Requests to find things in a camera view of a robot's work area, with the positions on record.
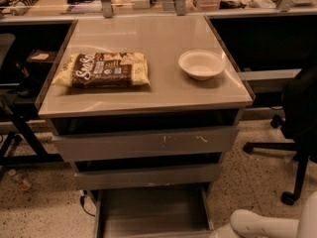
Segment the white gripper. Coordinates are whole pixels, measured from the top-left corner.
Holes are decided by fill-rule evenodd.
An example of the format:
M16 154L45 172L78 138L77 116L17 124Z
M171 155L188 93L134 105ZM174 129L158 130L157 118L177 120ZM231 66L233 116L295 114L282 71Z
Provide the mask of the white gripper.
M231 224L228 223L222 227L215 229L209 236L209 238L242 238L238 233L234 231Z

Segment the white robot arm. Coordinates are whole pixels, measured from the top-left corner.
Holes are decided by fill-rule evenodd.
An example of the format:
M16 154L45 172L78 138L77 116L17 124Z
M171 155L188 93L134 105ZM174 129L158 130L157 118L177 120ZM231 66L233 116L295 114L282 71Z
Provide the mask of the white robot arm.
M306 200L298 219L265 217L238 209L209 238L317 238L317 191Z

